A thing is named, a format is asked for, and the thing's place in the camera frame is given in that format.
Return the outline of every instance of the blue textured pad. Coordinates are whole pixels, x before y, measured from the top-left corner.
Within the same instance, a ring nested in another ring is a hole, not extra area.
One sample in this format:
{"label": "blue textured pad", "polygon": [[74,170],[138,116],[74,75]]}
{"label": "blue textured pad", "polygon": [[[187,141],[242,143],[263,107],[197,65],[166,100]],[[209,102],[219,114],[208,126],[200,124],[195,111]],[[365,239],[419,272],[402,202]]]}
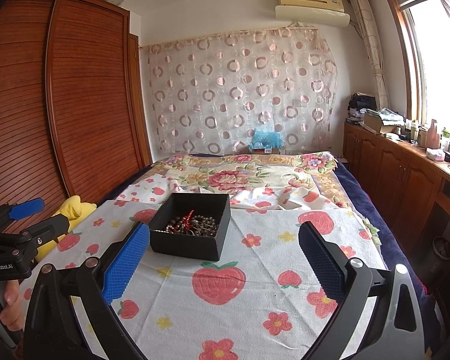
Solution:
{"label": "blue textured pad", "polygon": [[150,243],[148,226],[142,223],[110,264],[103,276],[102,295],[108,305],[121,298],[138,263]]}
{"label": "blue textured pad", "polygon": [[29,200],[28,202],[17,204],[13,206],[10,212],[8,213],[8,217],[10,219],[14,219],[19,221],[20,219],[24,219],[27,216],[36,214],[37,212],[42,211],[45,208],[45,202],[40,199]]}
{"label": "blue textured pad", "polygon": [[319,237],[306,222],[300,226],[298,241],[313,273],[327,297],[340,304],[345,297],[344,275]]}

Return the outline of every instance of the finger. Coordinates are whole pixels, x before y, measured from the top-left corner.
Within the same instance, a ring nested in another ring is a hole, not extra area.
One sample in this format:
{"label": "finger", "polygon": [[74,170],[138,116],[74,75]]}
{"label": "finger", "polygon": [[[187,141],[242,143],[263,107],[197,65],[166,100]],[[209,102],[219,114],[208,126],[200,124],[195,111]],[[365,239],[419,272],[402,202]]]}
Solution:
{"label": "finger", "polygon": [[5,285],[5,291],[3,291],[3,297],[5,298],[5,302],[9,306],[14,304],[18,296],[20,295],[18,280],[9,280],[7,281],[7,284]]}
{"label": "finger", "polygon": [[22,311],[22,297],[19,296],[17,301],[11,306],[6,306],[0,313],[0,321],[7,326],[14,322]]}
{"label": "finger", "polygon": [[20,314],[18,316],[18,318],[13,321],[12,323],[10,323],[9,325],[7,325],[8,330],[10,330],[10,332],[16,332],[18,330],[22,330],[23,329],[23,310],[20,310]]}

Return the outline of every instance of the open black box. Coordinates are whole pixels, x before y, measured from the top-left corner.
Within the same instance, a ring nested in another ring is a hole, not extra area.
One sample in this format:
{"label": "open black box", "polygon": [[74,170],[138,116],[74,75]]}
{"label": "open black box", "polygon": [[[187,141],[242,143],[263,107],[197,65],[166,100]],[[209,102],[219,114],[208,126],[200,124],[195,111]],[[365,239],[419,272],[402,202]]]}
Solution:
{"label": "open black box", "polygon": [[[176,216],[211,216],[215,219],[215,237],[164,232]],[[230,222],[230,197],[227,193],[172,193],[148,223],[150,246],[154,252],[198,260],[218,261]]]}

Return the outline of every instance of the air conditioner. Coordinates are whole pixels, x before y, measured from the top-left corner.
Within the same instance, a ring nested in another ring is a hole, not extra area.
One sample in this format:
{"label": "air conditioner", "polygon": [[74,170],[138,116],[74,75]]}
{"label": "air conditioner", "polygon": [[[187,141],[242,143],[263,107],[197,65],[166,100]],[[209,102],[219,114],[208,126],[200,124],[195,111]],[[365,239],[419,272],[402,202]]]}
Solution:
{"label": "air conditioner", "polygon": [[344,12],[342,0],[278,0],[277,19],[346,27],[350,15]]}

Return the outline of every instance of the wooden wardrobe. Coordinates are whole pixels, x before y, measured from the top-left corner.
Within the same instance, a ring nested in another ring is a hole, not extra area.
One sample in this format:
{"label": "wooden wardrobe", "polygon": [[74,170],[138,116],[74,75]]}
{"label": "wooden wardrobe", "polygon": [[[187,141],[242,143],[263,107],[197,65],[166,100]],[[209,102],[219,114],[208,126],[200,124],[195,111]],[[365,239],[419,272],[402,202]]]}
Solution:
{"label": "wooden wardrobe", "polygon": [[2,7],[0,204],[46,202],[12,230],[50,216],[68,196],[98,202],[150,163],[128,39],[129,12],[101,0]]}

